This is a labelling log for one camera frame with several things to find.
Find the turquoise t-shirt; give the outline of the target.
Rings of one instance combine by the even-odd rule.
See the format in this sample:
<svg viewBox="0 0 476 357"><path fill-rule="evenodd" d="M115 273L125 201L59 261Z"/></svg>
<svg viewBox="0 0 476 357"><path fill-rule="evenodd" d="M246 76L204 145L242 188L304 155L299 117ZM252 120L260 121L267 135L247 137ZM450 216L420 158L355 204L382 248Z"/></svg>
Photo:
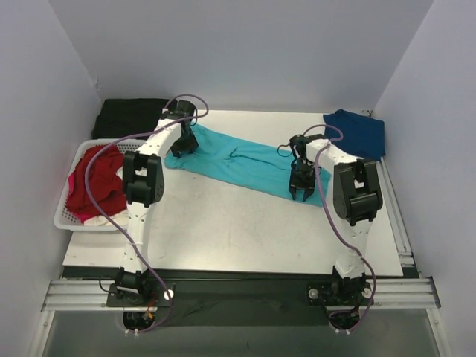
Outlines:
<svg viewBox="0 0 476 357"><path fill-rule="evenodd" d="M291 152L215 132L195 125L199 147L179 158L171 153L164 159L168 169L186 170L212 179L292 199L289 192Z"/></svg>

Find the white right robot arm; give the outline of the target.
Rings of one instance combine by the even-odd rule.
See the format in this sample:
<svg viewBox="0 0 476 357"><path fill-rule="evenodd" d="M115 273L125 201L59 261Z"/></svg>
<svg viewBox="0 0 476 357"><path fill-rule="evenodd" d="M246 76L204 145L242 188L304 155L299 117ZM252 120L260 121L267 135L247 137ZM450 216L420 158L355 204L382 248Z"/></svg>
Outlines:
<svg viewBox="0 0 476 357"><path fill-rule="evenodd" d="M329 285L330 297L347 303L356 295L352 279L365 276L364 253L373 220L383 198L376 161L345 153L322 134L289 139L291 163L289 192L305 202L318 193L331 229L345 247L335 261L340 277Z"/></svg>

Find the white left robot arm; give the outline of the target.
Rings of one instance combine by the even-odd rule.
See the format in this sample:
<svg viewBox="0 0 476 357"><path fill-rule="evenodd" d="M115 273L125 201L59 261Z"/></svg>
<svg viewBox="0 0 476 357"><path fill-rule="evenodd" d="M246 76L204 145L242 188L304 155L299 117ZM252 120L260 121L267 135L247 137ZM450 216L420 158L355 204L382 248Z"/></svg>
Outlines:
<svg viewBox="0 0 476 357"><path fill-rule="evenodd" d="M191 129L195 114L194 104L180 100L173 110L164 110L156 133L123 157L128 236L115 286L133 306L144 305L152 295L146 273L148 268L144 263L149 242L146 226L152 209L164 195L163 159L169 152L178 158L198 148Z"/></svg>

